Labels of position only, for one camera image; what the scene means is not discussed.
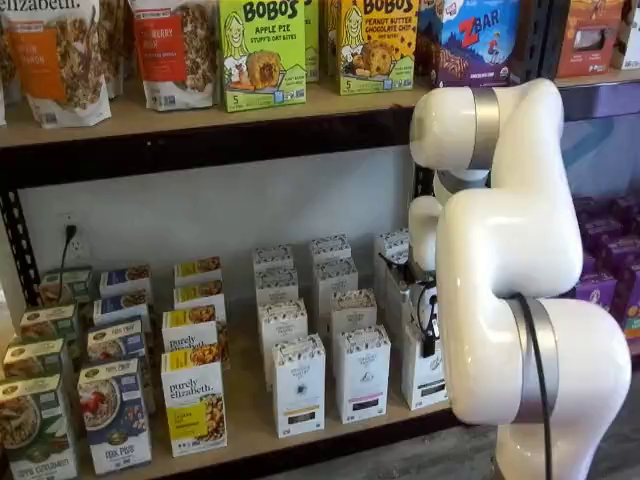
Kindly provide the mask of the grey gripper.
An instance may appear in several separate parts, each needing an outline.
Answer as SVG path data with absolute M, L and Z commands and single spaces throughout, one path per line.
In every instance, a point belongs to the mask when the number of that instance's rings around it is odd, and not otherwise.
M 435 353 L 436 332 L 433 323 L 437 321 L 436 277 L 427 272 L 416 279 L 409 269 L 401 269 L 398 290 L 400 293 L 400 320 L 404 327 L 411 321 L 422 330 L 422 357 Z

